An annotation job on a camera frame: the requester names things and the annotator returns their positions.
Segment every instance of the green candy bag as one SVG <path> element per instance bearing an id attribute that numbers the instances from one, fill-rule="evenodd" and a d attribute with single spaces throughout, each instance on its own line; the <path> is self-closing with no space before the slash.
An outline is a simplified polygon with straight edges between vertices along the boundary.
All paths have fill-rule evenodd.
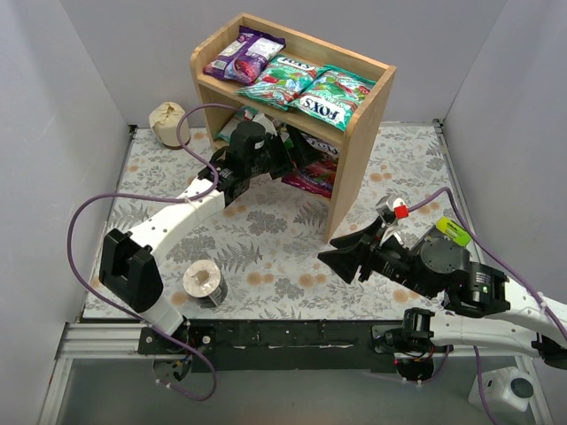
<path id="1" fill-rule="evenodd" d="M 287 110 L 288 104 L 297 98 L 323 69 L 278 55 L 266 66 L 252 86 L 244 87 L 237 93 Z"/>
<path id="2" fill-rule="evenodd" d="M 325 70 L 291 105 L 345 131 L 376 82 L 338 66 L 326 65 Z"/>

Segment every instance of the wooden shelf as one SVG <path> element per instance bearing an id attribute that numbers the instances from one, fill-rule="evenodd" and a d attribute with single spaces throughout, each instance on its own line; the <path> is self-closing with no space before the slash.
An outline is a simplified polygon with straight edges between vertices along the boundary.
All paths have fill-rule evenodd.
<path id="1" fill-rule="evenodd" d="M 233 81 L 221 81 L 203 74 L 203 68 L 218 53 L 237 39 L 240 25 L 258 29 L 286 41 L 282 53 L 312 65 L 333 64 L 376 81 L 376 85 L 349 120 L 346 131 L 311 117 L 295 108 L 288 111 L 269 104 L 256 102 L 235 92 L 242 88 Z M 277 120 L 290 124 L 340 148 L 337 176 L 330 200 L 329 216 L 325 229 L 328 241 L 345 218 L 361 188 L 372 147 L 382 120 L 384 108 L 393 78 L 395 66 L 389 66 L 359 53 L 343 49 L 329 42 L 300 33 L 247 13 L 236 16 L 231 22 L 202 42 L 191 55 L 190 69 L 195 88 L 202 103 L 221 103 L 240 107 L 243 104 L 264 112 Z M 205 109 L 206 129 L 213 147 L 214 138 L 234 114 L 230 110 Z"/>

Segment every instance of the cylindrical container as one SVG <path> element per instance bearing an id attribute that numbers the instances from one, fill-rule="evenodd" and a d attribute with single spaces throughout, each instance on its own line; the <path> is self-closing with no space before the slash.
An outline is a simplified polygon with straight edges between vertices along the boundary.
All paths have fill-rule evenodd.
<path id="1" fill-rule="evenodd" d="M 492 412 L 525 412 L 533 395 L 533 379 L 517 367 L 505 367 L 482 374 L 483 393 Z M 469 403 L 483 410 L 478 377 L 472 384 Z"/>
<path id="2" fill-rule="evenodd" d="M 164 102 L 150 114 L 150 127 L 158 140 L 168 149 L 181 149 L 177 140 L 177 124 L 185 114 L 185 110 L 175 102 Z M 187 144 L 191 138 L 189 124 L 181 127 L 181 138 Z"/>
<path id="3" fill-rule="evenodd" d="M 229 292 L 220 268 L 210 259 L 189 266 L 183 275 L 183 287 L 203 308 L 218 307 Z"/>

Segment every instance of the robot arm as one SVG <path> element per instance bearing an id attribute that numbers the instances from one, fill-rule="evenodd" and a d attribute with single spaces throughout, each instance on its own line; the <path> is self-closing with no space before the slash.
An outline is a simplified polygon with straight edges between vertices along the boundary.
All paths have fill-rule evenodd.
<path id="1" fill-rule="evenodd" d="M 470 260 L 470 253 L 432 228 L 408 249 L 397 235 L 408 216 L 401 199 L 383 198 L 378 218 L 367 228 L 330 241 L 337 248 L 318 258 L 350 283 L 378 272 L 427 298 L 445 293 L 443 313 L 409 309 L 402 328 L 378 338 L 377 345 L 397 351 L 427 351 L 434 345 L 475 344 L 541 356 L 553 367 L 567 368 L 567 342 L 537 301 L 503 272 Z M 545 298 L 567 325 L 567 306 Z"/>
<path id="2" fill-rule="evenodd" d="M 163 295 L 158 269 L 166 255 L 200 222 L 247 191 L 253 177 L 269 173 L 277 179 L 321 157 L 297 129 L 287 127 L 290 139 L 284 143 L 271 123 L 264 121 L 239 123 L 230 145 L 214 153 L 210 162 L 219 173 L 215 190 L 200 199 L 170 205 L 126 233 L 115 228 L 103 241 L 100 282 L 149 323 L 177 339 L 184 340 L 177 335 L 184 332 L 184 320 Z M 203 169 L 178 198 L 204 193 L 213 179 L 211 170 Z"/>

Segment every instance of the gray leaf pattern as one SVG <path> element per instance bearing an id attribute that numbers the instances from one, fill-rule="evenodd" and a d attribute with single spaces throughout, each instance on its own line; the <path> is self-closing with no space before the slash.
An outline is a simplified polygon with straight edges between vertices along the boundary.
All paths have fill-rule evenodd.
<path id="1" fill-rule="evenodd" d="M 415 204 L 442 186 L 450 186 L 447 167 L 431 126 L 384 125 L 377 137 L 358 198 L 335 236 L 350 234 L 376 218 L 375 205 L 385 194 Z M 209 158 L 205 131 L 192 129 L 190 147 Z M 163 148 L 150 129 L 138 129 L 120 181 L 120 191 L 176 197 L 203 166 L 185 151 Z M 399 319 L 410 307 L 439 308 L 428 300 L 372 275 L 349 285 L 317 259 L 330 247 L 322 240 L 329 202 L 263 175 L 229 208 L 204 220 L 159 265 L 164 294 L 179 311 L 195 319 Z M 126 231 L 165 205 L 117 199 L 108 229 Z M 400 235 L 410 247 L 442 216 L 454 219 L 445 196 L 404 220 Z M 198 259 L 221 268 L 229 294 L 214 309 L 188 299 L 183 274 Z M 103 295 L 120 302 L 104 286 Z M 120 312 L 89 295 L 84 317 L 115 319 Z"/>

